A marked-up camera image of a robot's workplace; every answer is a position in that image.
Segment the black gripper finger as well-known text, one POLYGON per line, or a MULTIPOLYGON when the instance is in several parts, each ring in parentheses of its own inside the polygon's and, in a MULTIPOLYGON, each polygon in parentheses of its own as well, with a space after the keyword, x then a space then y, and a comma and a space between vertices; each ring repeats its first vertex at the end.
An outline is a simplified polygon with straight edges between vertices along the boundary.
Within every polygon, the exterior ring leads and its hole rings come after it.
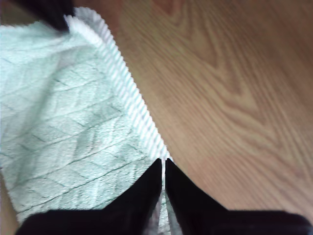
POLYGON ((202 235, 209 224, 207 218, 227 213, 171 160, 165 162, 165 190, 184 235, 202 235))
POLYGON ((68 32, 66 16, 74 16, 72 0, 37 0, 39 17, 60 32, 68 32))
POLYGON ((143 234, 161 189, 162 163, 156 159, 130 188, 104 208, 104 234, 143 234))

